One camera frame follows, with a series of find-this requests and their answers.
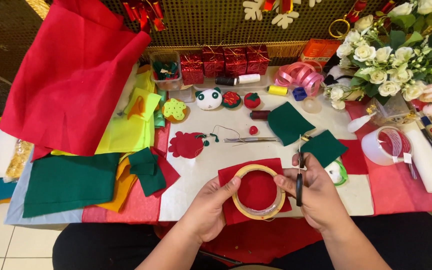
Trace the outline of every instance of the left hand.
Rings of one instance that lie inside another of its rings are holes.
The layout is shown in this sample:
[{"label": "left hand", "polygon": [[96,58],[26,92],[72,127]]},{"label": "left hand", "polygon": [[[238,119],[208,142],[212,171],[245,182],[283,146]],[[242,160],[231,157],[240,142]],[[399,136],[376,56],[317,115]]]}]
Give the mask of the left hand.
[{"label": "left hand", "polygon": [[217,176],[209,180],[178,223],[200,244],[215,239],[226,225],[223,203],[238,191],[240,185],[241,178],[237,176],[224,186],[219,185]]}]

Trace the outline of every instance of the flower bouquet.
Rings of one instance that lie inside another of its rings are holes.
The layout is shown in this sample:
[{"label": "flower bouquet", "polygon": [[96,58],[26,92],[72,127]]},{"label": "flower bouquet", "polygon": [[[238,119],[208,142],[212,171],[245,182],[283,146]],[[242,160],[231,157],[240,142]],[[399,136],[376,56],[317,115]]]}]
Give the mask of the flower bouquet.
[{"label": "flower bouquet", "polygon": [[326,89],[333,107],[344,108],[354,92],[375,97],[384,105],[401,93],[406,101],[428,103],[432,114],[432,0],[411,0],[388,14],[359,19],[339,46],[339,67],[357,69],[349,86]]}]

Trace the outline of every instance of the person's lap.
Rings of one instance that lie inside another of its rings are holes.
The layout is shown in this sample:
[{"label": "person's lap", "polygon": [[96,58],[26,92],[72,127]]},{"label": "person's lap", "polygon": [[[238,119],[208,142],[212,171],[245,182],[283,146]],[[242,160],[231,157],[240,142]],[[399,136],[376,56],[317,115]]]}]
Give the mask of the person's lap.
[{"label": "person's lap", "polygon": [[[393,270],[432,270],[432,216],[426,212],[353,217],[354,222]],[[54,270],[133,270],[159,243],[151,225],[69,224],[53,247]],[[276,258],[280,269],[334,269],[323,241]],[[198,255],[191,269],[228,266]]]}]

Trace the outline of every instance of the panda face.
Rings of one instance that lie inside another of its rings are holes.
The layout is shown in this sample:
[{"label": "panda face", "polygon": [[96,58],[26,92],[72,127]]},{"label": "panda face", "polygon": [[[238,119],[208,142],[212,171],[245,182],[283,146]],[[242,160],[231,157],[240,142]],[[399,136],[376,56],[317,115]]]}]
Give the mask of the panda face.
[{"label": "panda face", "polygon": [[202,110],[214,110],[221,105],[223,96],[219,88],[196,92],[196,104]]}]

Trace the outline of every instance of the pink ribbon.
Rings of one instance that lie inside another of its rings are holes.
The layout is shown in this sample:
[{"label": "pink ribbon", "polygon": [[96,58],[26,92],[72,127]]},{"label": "pink ribbon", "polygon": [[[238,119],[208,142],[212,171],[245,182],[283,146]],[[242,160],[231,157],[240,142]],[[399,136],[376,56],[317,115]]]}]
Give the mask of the pink ribbon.
[{"label": "pink ribbon", "polygon": [[323,75],[316,72],[313,65],[315,63],[320,70],[323,69],[321,64],[315,60],[305,60],[303,62],[292,63],[279,68],[274,74],[274,84],[281,87],[296,85],[304,87],[308,96],[315,96],[318,93],[321,82],[325,79]]}]

